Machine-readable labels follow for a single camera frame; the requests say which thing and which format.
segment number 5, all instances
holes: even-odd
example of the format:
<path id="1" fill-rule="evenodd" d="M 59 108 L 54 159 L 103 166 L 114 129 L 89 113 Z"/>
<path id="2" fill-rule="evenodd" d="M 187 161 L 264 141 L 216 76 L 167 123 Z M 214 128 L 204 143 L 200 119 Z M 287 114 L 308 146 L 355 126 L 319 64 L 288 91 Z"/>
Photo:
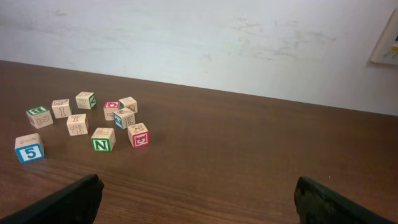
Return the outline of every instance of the number 5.
<path id="1" fill-rule="evenodd" d="M 25 149 L 25 153 L 28 155 L 27 157 L 29 159 L 32 159 L 34 157 L 36 157 L 36 152 L 34 151 L 34 149 L 30 148 L 30 149 Z"/>

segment letter block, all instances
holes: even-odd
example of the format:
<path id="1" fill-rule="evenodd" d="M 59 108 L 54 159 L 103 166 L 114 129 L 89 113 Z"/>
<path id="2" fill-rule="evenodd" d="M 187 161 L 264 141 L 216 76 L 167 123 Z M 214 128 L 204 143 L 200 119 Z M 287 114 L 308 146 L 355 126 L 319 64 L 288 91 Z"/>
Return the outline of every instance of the letter block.
<path id="1" fill-rule="evenodd" d="M 133 97 L 129 96 L 120 99 L 119 102 L 120 102 L 120 108 L 129 108 L 134 113 L 138 112 L 137 101 Z"/>
<path id="2" fill-rule="evenodd" d="M 72 115 L 69 99 L 54 100 L 52 102 L 52 111 L 55 118 L 67 118 Z"/>
<path id="3" fill-rule="evenodd" d="M 94 93 L 81 92 L 76 96 L 77 108 L 92 109 L 96 104 Z"/>
<path id="4" fill-rule="evenodd" d="M 44 158 L 44 147 L 39 134 L 29 134 L 15 139 L 15 152 L 21 163 Z"/>
<path id="5" fill-rule="evenodd" d="M 104 105 L 105 120 L 113 121 L 113 112 L 120 109 L 120 102 L 106 102 Z"/>
<path id="6" fill-rule="evenodd" d="M 45 106 L 39 106 L 26 111 L 29 122 L 35 128 L 43 128 L 53 123 L 51 112 Z"/>
<path id="7" fill-rule="evenodd" d="M 96 152 L 111 152 L 116 142 L 113 128 L 97 128 L 91 137 Z"/>
<path id="8" fill-rule="evenodd" d="M 127 133 L 133 147 L 141 147 L 149 144 L 149 131 L 144 123 L 128 126 Z"/>
<path id="9" fill-rule="evenodd" d="M 88 134 L 88 119 L 86 114 L 70 115 L 67 120 L 70 136 Z"/>
<path id="10" fill-rule="evenodd" d="M 114 112 L 114 123 L 117 127 L 125 129 L 136 123 L 134 112 L 127 108 L 123 108 Z"/>

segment blue block border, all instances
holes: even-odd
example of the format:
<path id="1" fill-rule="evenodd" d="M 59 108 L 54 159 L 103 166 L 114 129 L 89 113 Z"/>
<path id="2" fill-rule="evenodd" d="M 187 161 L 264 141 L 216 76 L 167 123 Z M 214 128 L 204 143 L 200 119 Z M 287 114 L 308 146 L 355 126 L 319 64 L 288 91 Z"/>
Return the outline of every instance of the blue block border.
<path id="1" fill-rule="evenodd" d="M 21 151 L 21 150 L 23 150 L 23 149 L 30 148 L 30 147 L 34 147 L 34 146 L 39 147 L 39 150 L 40 150 L 40 153 L 42 154 L 42 157 L 39 157 L 39 158 L 36 158 L 36 159 L 31 159 L 31 160 L 29 160 L 29 161 L 24 161 L 23 158 L 22 158 L 22 156 L 21 156 L 21 153 L 20 153 L 19 151 Z M 31 145 L 28 145 L 28 146 L 20 147 L 20 148 L 15 149 L 15 151 L 17 152 L 18 159 L 19 159 L 19 161 L 20 161 L 21 163 L 32 162 L 32 161 L 35 161 L 35 160 L 37 160 L 37 159 L 42 159 L 42 158 L 44 158 L 44 151 L 43 151 L 42 147 L 40 146 L 40 144 L 31 144 Z"/>
<path id="2" fill-rule="evenodd" d="M 123 120 L 122 120 L 122 126 L 120 127 L 120 126 L 117 124 L 115 117 L 118 117 L 118 118 L 120 118 L 120 119 L 122 119 L 122 118 L 119 117 L 118 115 L 116 115 L 116 113 L 113 114 L 114 124 L 115 124 L 118 128 L 123 129 Z"/>

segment green block border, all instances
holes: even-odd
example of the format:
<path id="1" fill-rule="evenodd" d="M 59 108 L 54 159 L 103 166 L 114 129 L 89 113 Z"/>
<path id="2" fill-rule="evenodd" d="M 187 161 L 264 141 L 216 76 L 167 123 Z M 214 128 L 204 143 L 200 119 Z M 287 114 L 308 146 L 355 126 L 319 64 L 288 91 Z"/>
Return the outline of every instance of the green block border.
<path id="1" fill-rule="evenodd" d="M 91 99 L 95 98 L 95 104 L 93 106 L 91 106 Z M 95 97 L 95 94 L 93 93 L 93 95 L 91 97 L 88 98 L 88 103 L 90 104 L 90 109 L 93 109 L 96 105 L 97 105 L 97 98 Z"/>
<path id="2" fill-rule="evenodd" d="M 94 147 L 94 140 L 106 140 L 106 142 L 108 143 L 109 146 L 109 150 L 105 151 L 105 150 L 96 150 Z M 91 146 L 93 146 L 93 150 L 95 152 L 112 152 L 112 147 L 111 147 L 111 141 L 109 139 L 106 138 L 93 138 L 91 139 Z"/>
<path id="3" fill-rule="evenodd" d="M 36 108 L 39 108 L 39 107 L 43 107 L 44 109 L 46 109 L 46 111 L 43 111 L 43 112 L 40 112 L 40 113 L 37 113 L 37 114 L 32 114 L 31 112 L 29 112 L 30 110 L 36 109 Z M 26 110 L 26 112 L 28 112 L 31 116 L 36 116 L 36 115 L 38 115 L 38 114 L 41 114 L 41 113 L 50 111 L 46 106 L 36 106 L 35 108 L 32 108 L 32 109 Z"/>

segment brown tabletop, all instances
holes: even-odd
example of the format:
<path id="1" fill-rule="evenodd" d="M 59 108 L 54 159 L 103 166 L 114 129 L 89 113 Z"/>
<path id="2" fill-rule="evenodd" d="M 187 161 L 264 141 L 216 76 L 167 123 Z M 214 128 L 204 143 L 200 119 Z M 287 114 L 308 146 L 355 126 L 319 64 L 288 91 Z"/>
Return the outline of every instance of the brown tabletop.
<path id="1" fill-rule="evenodd" d="M 81 91 L 96 108 L 77 108 Z M 94 173 L 105 184 L 95 223 L 298 223 L 307 175 L 398 222 L 395 116 L 12 62 L 0 62 L 0 94 L 0 217 Z M 127 96 L 148 146 L 133 149 L 104 119 L 104 102 Z M 64 98 L 89 134 L 69 136 L 66 119 L 30 125 L 26 110 Z M 115 129 L 112 153 L 92 150 L 98 127 Z M 21 164 L 15 138 L 32 133 L 45 159 Z"/>

